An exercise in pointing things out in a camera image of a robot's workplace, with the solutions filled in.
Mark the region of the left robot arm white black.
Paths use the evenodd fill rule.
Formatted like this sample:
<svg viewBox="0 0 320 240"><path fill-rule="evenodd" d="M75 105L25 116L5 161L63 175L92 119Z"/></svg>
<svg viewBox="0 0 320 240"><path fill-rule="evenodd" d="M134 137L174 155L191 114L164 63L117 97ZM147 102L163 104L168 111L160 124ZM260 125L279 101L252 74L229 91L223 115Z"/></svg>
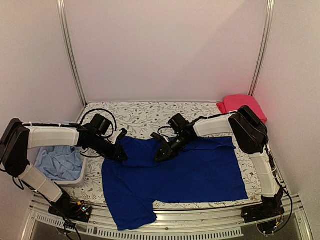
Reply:
<svg viewBox="0 0 320 240"><path fill-rule="evenodd" d="M108 127L104 118L84 125L24 123L13 118L0 139L2 171L42 195L63 217L70 217L75 211L70 196L35 167L29 153L46 147L67 146L90 149L116 162L127 161L128 156L119 144L126 131L116 131L108 139L104 136Z"/></svg>

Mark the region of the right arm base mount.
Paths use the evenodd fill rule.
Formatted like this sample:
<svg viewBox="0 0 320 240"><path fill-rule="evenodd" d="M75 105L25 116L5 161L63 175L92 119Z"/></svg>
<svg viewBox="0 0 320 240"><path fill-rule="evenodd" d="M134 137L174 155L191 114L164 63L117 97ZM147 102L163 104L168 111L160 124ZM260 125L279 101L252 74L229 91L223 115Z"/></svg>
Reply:
<svg viewBox="0 0 320 240"><path fill-rule="evenodd" d="M246 206L241 209L241 217L245 223L261 221L280 216L285 213L282 201L267 201Z"/></svg>

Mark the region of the blue printed t-shirt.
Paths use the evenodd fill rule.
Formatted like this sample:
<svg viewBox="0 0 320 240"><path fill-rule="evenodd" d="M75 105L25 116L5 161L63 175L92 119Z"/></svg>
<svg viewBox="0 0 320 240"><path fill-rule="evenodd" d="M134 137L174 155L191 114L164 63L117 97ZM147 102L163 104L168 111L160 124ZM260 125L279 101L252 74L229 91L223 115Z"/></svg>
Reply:
<svg viewBox="0 0 320 240"><path fill-rule="evenodd" d="M160 143L125 137L127 161L105 159L101 176L105 201L120 231L156 221L155 201L214 203L247 199L232 138L198 138L178 156L153 161Z"/></svg>

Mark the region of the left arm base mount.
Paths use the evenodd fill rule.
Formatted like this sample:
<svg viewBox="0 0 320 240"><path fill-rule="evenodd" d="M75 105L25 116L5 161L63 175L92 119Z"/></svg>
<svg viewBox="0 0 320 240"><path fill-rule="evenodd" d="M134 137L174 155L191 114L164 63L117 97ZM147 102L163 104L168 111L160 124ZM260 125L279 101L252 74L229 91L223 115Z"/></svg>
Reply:
<svg viewBox="0 0 320 240"><path fill-rule="evenodd" d="M53 202L48 210L49 214L66 217L70 220L88 223L92 213L92 206L83 200L79 202Z"/></svg>

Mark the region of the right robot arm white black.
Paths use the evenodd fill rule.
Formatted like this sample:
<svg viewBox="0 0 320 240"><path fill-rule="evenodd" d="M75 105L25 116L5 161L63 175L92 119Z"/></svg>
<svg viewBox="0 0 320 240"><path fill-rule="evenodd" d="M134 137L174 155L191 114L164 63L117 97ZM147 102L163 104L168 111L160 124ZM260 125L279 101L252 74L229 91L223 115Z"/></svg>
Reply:
<svg viewBox="0 0 320 240"><path fill-rule="evenodd" d="M176 135L174 139L167 140L155 132L151 134L152 138L161 142L154 157L155 162L173 159L182 148L197 138L232 133L240 150L249 155L262 190L262 203L243 208L243 217L257 220L284 214L282 204L284 190L277 179L276 165L269 150L268 130L249 106L244 105L229 113L199 116L193 121L186 120L178 113L168 121L168 124Z"/></svg>

